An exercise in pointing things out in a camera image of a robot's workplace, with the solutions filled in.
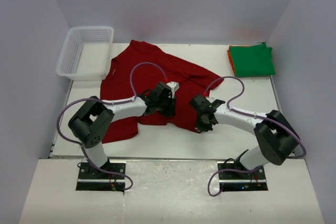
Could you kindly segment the red t shirt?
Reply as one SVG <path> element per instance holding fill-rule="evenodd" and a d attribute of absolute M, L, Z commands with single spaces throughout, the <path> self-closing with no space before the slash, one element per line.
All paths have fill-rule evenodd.
<path fill-rule="evenodd" d="M 191 62 L 162 51 L 147 42 L 131 41 L 129 46 L 111 60 L 110 72 L 100 86 L 100 98 L 119 100 L 153 89 L 164 78 L 178 82 L 175 116 L 159 113 L 113 122 L 103 143 L 123 141 L 138 135 L 138 125 L 167 125 L 195 132 L 196 111 L 189 101 L 198 94 L 209 94 L 221 82 L 218 75 Z"/>

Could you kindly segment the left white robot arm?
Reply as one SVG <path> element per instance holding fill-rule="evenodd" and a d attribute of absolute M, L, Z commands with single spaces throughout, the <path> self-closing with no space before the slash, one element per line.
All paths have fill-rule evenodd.
<path fill-rule="evenodd" d="M 97 178 L 109 172 L 109 159 L 102 140 L 110 124 L 119 120 L 151 115 L 158 112 L 166 117 L 175 115 L 177 82 L 160 82 L 148 94 L 116 101 L 88 98 L 69 120 L 68 127 L 79 140 L 85 158 L 91 164 L 90 171 Z"/>

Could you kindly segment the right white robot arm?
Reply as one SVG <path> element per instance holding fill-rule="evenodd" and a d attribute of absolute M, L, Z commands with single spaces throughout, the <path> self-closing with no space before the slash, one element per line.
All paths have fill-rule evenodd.
<path fill-rule="evenodd" d="M 229 107 L 225 101 L 195 96 L 190 106 L 196 111 L 195 128 L 208 132 L 216 124 L 233 126 L 252 134 L 258 145 L 242 152 L 229 167 L 239 178 L 246 178 L 253 169 L 268 163 L 280 166 L 299 145 L 300 138 L 284 115 L 272 110 L 270 113 L 251 113 Z"/>

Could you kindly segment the orange folded t shirt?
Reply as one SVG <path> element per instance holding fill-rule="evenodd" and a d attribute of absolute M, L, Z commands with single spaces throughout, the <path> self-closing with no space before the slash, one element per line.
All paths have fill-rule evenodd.
<path fill-rule="evenodd" d="M 232 58 L 232 53 L 231 53 L 231 50 L 233 48 L 237 48 L 237 46 L 233 46 L 233 45 L 230 45 L 227 49 L 227 57 L 228 57 L 228 61 L 230 63 L 230 66 L 231 66 L 231 69 L 232 69 L 232 72 L 234 74 L 235 77 L 237 77 L 237 71 L 236 71 L 236 65 L 235 65 L 235 62 Z"/>

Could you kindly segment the green folded t shirt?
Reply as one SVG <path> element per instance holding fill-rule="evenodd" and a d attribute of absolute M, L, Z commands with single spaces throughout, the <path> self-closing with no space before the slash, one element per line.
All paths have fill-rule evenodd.
<path fill-rule="evenodd" d="M 266 43 L 254 46 L 237 46 L 231 50 L 237 77 L 266 77 L 275 74 L 272 47 Z"/>

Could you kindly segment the white plastic basket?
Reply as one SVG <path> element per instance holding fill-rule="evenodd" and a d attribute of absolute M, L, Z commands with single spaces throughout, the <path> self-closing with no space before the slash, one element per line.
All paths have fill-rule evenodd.
<path fill-rule="evenodd" d="M 108 26 L 71 28 L 62 47 L 57 75 L 72 81 L 101 81 L 111 65 L 114 29 Z"/>

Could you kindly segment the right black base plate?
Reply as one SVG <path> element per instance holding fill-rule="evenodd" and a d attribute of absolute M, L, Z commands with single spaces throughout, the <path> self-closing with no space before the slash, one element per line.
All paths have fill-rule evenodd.
<path fill-rule="evenodd" d="M 267 191 L 267 181 L 264 167 L 254 173 L 220 172 L 219 187 L 222 192 Z"/>

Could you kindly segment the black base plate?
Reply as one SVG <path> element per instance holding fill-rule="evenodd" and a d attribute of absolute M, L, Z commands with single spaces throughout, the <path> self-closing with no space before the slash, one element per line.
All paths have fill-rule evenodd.
<path fill-rule="evenodd" d="M 102 173 L 87 162 L 80 162 L 77 167 L 76 191 L 125 191 L 123 176 Z"/>
<path fill-rule="evenodd" d="M 267 191 L 267 181 L 264 167 L 254 173 L 220 172 L 219 187 L 222 192 Z"/>

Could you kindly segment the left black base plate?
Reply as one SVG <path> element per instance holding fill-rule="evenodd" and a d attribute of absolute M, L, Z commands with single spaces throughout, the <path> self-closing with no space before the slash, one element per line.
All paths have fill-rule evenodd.
<path fill-rule="evenodd" d="M 76 191 L 125 191 L 123 176 L 102 173 L 87 162 L 80 162 L 77 167 Z"/>

